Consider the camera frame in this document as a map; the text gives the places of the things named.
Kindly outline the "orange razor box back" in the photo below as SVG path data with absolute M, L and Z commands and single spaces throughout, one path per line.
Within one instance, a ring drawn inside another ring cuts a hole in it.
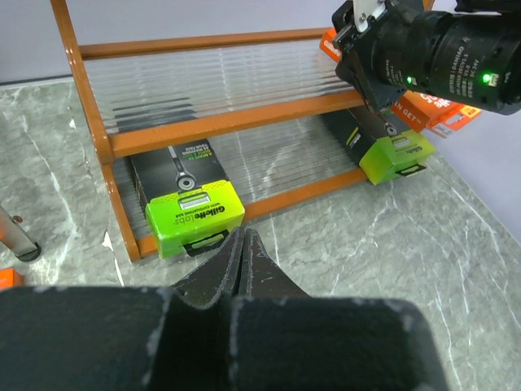
M 14 268 L 0 270 L 0 290 L 5 290 L 24 285 L 24 276 Z

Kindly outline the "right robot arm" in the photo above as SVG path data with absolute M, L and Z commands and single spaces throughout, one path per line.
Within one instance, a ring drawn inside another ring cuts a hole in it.
M 508 116 L 520 109 L 520 3 L 346 1 L 332 15 L 337 77 L 373 112 L 406 92 Z

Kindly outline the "green black razor box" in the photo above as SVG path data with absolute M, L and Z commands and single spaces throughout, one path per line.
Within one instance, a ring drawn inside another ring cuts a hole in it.
M 374 185 L 423 171 L 435 147 L 390 110 L 360 106 L 327 112 L 321 119 Z
M 129 158 L 134 187 L 161 258 L 218 248 L 245 208 L 207 139 Z

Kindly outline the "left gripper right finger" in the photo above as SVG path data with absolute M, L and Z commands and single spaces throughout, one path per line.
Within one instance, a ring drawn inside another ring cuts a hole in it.
M 238 296 L 240 390 L 446 390 L 428 321 L 409 301 L 277 294 L 246 231 Z

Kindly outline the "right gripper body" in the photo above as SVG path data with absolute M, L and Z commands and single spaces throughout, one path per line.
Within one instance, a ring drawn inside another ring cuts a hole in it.
M 444 13 L 421 1 L 386 1 L 386 11 L 359 33 L 352 1 L 331 17 L 333 44 L 341 52 L 336 75 L 352 85 L 372 111 L 391 107 L 405 92 L 442 98 L 433 64 L 440 46 Z

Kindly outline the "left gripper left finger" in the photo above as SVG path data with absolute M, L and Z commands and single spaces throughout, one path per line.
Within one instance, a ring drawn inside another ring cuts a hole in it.
M 222 390 L 244 231 L 164 287 L 1 293 L 4 390 Z

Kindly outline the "orange Fusion5 razor box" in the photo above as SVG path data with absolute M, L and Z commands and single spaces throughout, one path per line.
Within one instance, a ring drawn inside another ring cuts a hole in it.
M 365 130 L 374 137 L 394 136 L 424 129 L 447 138 L 471 123 L 482 110 L 463 103 L 429 94 L 407 92 L 394 105 L 373 114 L 366 107 L 328 112 L 322 115 L 328 130 L 340 139 L 346 139 L 355 130 Z

